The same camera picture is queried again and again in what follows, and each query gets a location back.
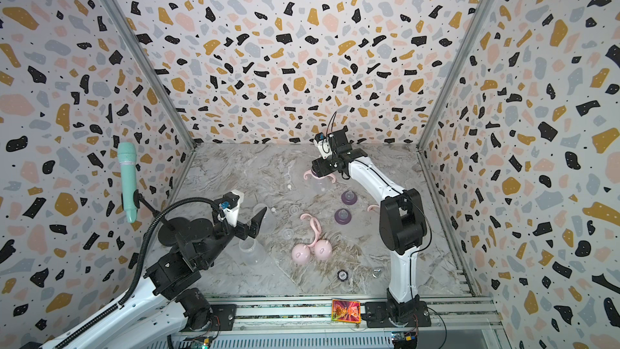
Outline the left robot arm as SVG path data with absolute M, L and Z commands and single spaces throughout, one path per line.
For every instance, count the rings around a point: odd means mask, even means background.
M 192 197 L 172 204 L 147 229 L 129 288 L 83 323 L 44 344 L 27 348 L 141 348 L 189 329 L 226 327 L 195 287 L 232 240 L 256 238 L 266 210 L 238 220 L 242 195 L 218 200 Z

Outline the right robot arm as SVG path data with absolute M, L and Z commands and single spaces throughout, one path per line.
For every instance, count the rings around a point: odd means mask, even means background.
M 379 205 L 379 236 L 390 250 L 390 282 L 386 301 L 365 306 L 369 327 L 430 326 L 429 310 L 417 288 L 418 254 L 425 238 L 431 238 L 421 194 L 393 182 L 380 171 L 367 153 L 350 144 L 347 127 L 318 133 L 313 140 L 320 157 L 312 162 L 311 172 L 318 178 L 339 173 L 353 179 Z

